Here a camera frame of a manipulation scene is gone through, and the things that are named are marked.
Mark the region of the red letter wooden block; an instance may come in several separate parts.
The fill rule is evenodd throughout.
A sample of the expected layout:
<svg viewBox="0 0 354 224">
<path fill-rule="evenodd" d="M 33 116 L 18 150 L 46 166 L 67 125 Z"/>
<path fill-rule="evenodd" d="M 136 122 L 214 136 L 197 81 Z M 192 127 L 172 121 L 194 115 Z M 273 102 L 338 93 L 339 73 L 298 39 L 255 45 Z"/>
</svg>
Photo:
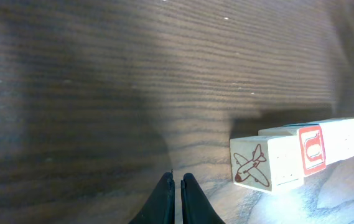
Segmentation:
<svg viewBox="0 0 354 224">
<path fill-rule="evenodd" d="M 290 124 L 261 129 L 258 134 L 260 136 L 296 136 L 305 177 L 318 173 L 327 166 L 322 128 L 318 124 Z"/>
</svg>

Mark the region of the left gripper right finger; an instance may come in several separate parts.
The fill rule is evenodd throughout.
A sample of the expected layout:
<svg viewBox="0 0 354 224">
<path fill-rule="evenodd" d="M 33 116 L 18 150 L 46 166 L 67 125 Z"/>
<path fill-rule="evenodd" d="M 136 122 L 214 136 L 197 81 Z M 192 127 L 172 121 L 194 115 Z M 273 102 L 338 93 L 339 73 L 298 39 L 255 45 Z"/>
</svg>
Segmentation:
<svg viewBox="0 0 354 224">
<path fill-rule="evenodd" d="M 192 173 L 181 180 L 183 224 L 225 224 Z"/>
</svg>

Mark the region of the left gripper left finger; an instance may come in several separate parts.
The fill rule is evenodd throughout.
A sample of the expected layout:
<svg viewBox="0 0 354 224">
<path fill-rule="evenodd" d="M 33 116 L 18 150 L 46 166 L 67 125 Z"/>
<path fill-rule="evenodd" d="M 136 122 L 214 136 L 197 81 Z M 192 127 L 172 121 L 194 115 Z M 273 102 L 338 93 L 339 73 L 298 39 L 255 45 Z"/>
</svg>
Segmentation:
<svg viewBox="0 0 354 224">
<path fill-rule="evenodd" d="M 175 182 L 166 172 L 158 181 L 149 198 L 129 224 L 174 224 Z"/>
</svg>

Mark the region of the white block blue edge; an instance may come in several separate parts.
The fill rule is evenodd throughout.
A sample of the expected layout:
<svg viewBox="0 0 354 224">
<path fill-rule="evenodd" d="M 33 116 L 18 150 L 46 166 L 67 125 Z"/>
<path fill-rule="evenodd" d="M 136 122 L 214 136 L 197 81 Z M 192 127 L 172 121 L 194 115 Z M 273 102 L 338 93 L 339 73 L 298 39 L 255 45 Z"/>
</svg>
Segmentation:
<svg viewBox="0 0 354 224">
<path fill-rule="evenodd" d="M 316 125 L 322 129 L 327 165 L 349 156 L 352 151 L 350 144 L 354 142 L 354 118 L 287 124 L 286 127 L 303 128 Z"/>
</svg>

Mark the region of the plain yellow wooden block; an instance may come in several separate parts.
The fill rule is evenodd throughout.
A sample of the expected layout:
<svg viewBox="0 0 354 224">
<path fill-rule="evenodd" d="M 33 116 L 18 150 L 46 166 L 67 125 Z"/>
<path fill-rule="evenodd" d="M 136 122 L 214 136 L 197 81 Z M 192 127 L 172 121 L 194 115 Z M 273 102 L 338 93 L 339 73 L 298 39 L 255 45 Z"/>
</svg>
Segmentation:
<svg viewBox="0 0 354 224">
<path fill-rule="evenodd" d="M 296 136 L 250 136 L 230 139 L 233 183 L 271 194 L 304 184 Z"/>
</svg>

